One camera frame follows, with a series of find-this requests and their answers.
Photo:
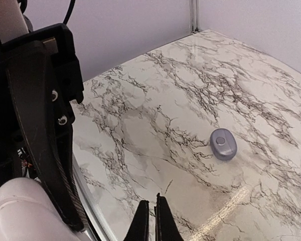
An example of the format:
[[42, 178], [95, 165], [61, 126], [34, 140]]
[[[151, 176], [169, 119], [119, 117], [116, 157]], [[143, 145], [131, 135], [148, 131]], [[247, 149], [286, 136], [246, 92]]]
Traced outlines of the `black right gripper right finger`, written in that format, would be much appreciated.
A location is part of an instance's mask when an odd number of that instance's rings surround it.
[[164, 196], [157, 194], [155, 206], [156, 241], [183, 241], [174, 221], [169, 204]]

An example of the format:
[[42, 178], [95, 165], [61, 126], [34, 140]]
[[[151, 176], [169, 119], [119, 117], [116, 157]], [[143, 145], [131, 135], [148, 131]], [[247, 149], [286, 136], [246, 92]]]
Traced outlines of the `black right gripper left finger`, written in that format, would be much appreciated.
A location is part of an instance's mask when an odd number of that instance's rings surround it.
[[149, 202], [141, 200], [124, 241], [148, 241], [149, 236]]

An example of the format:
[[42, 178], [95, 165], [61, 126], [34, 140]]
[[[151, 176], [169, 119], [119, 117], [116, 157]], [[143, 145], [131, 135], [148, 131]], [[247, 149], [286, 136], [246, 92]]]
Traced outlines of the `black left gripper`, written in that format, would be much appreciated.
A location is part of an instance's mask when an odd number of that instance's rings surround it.
[[34, 166], [64, 223], [85, 229], [85, 211], [73, 182], [71, 101], [83, 100], [73, 35], [55, 24], [0, 43], [0, 180]]

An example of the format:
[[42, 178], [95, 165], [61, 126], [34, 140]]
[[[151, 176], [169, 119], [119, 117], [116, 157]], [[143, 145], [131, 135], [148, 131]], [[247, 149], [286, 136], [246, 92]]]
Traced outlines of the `purple earbud charging case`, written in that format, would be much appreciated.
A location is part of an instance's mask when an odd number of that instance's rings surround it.
[[214, 156], [222, 161], [232, 160], [237, 153], [237, 143], [227, 129], [216, 129], [210, 135], [210, 147]]

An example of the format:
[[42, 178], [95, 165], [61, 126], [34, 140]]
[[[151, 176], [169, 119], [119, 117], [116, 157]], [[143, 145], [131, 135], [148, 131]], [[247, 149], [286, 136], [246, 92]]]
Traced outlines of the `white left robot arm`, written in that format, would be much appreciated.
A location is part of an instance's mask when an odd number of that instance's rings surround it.
[[73, 231], [88, 223], [73, 177], [71, 101], [83, 80], [66, 23], [36, 31], [27, 1], [0, 1], [0, 187], [34, 167], [54, 207]]

